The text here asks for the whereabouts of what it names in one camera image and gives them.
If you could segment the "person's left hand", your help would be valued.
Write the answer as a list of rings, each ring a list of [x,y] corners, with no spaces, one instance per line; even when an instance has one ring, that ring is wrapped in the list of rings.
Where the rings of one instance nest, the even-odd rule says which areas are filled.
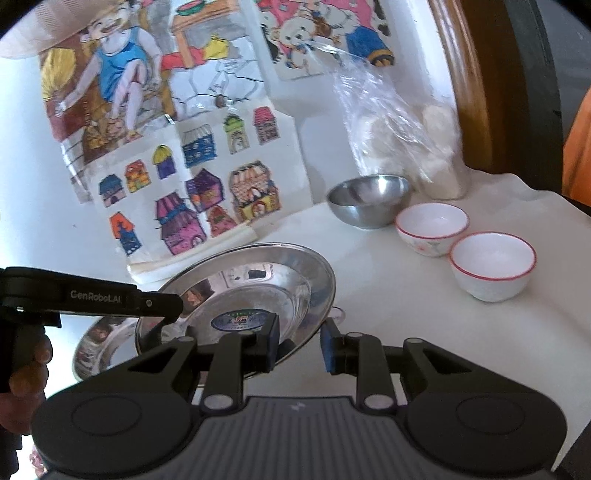
[[[18,435],[29,435],[36,409],[45,400],[49,377],[48,364],[53,357],[49,338],[43,334],[34,349],[33,361],[12,374],[10,391],[1,394],[1,426]]]

